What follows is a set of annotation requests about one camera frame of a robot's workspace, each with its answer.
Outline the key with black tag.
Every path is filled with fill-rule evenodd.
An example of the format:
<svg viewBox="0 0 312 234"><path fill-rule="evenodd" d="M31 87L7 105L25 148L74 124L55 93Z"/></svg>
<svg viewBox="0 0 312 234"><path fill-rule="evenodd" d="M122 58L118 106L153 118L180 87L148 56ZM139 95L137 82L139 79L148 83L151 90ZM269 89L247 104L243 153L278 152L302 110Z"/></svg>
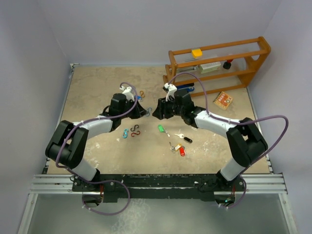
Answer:
<svg viewBox="0 0 312 234"><path fill-rule="evenodd" d="M184 134L175 134L175 136L179 137L180 139L183 139L184 141L188 142L188 143L192 143L193 140L186 137Z"/></svg>

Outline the key with green tag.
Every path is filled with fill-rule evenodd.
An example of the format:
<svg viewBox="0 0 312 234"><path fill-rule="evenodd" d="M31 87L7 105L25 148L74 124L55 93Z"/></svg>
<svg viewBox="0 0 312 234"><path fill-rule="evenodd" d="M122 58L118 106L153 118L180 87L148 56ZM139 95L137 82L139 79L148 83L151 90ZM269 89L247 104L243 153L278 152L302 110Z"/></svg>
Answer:
<svg viewBox="0 0 312 234"><path fill-rule="evenodd" d="M165 133L168 137L170 137L169 132L168 132L162 125L158 125L158 130L159 130L161 133Z"/></svg>

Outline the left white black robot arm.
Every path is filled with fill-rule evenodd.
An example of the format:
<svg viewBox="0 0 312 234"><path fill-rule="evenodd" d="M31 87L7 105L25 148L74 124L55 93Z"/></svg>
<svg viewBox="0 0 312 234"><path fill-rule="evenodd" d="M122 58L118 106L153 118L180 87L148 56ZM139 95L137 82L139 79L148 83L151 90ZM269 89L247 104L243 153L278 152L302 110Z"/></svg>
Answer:
<svg viewBox="0 0 312 234"><path fill-rule="evenodd" d="M138 119L146 114L147 110L137 100L125 94L114 94L98 117L81 122L61 121L46 147L45 155L57 166L72 173L75 192L121 189L123 186L115 177L101 178L100 171L84 159L86 143L93 137L116 130L124 118Z"/></svg>

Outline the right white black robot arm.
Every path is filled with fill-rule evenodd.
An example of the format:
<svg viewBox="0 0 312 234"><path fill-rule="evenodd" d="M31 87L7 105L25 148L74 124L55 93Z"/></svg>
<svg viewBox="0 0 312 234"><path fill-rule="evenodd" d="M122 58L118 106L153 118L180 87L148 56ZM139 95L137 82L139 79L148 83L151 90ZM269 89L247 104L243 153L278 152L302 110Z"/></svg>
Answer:
<svg viewBox="0 0 312 234"><path fill-rule="evenodd" d="M214 187L227 191L237 183L245 185L241 174L255 162L267 149L268 145L254 123L247 124L250 118L231 123L230 119L221 121L220 116L209 114L203 107L196 106L186 90L178 90L173 96L159 98L153 116L169 119L173 116L182 118L185 124L208 130L227 139L232 158L215 175Z"/></svg>

